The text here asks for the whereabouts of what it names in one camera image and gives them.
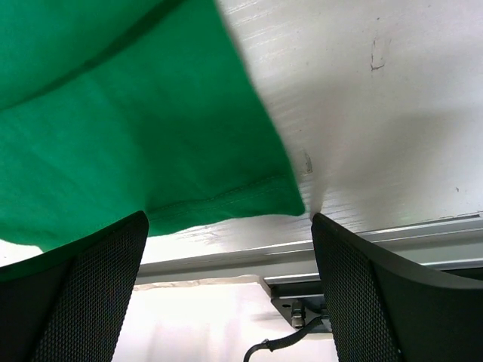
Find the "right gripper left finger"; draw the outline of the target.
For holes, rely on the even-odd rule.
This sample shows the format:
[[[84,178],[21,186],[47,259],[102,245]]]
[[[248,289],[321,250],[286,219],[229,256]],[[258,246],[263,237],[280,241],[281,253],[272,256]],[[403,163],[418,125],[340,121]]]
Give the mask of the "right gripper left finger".
[[[110,361],[146,245],[142,211],[1,268],[3,361]]]

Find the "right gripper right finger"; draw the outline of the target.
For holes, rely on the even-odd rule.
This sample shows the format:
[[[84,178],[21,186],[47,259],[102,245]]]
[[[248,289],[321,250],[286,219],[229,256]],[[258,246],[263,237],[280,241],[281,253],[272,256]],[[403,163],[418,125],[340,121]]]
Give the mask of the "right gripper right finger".
[[[340,361],[482,359],[480,268],[428,268],[320,213],[311,233]]]

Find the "green t shirt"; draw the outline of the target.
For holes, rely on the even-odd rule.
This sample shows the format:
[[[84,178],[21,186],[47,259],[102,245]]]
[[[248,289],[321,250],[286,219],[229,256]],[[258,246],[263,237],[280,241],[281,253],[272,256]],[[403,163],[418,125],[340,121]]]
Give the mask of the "green t shirt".
[[[1,3],[1,238],[305,210],[213,1]]]

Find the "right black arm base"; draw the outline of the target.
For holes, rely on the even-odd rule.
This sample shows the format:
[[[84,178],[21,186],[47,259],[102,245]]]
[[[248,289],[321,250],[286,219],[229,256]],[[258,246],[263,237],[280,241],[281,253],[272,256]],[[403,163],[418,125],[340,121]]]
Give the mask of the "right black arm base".
[[[286,321],[295,329],[289,336],[280,339],[265,339],[248,349],[244,360],[249,361],[252,355],[261,350],[270,352],[295,345],[310,333],[327,333],[329,321],[325,298],[322,294],[302,295],[302,291],[321,289],[319,281],[295,284],[277,284],[270,287],[271,302]],[[290,296],[290,291],[299,294]],[[449,298],[453,293],[430,294],[429,302],[398,302],[398,310],[402,316],[396,318],[396,332],[401,335],[401,341],[413,340],[409,332],[423,337],[428,334],[429,344],[448,342],[454,339],[456,346],[469,343],[474,333],[482,334],[482,304],[477,302],[476,315],[458,309],[460,303],[451,303]]]

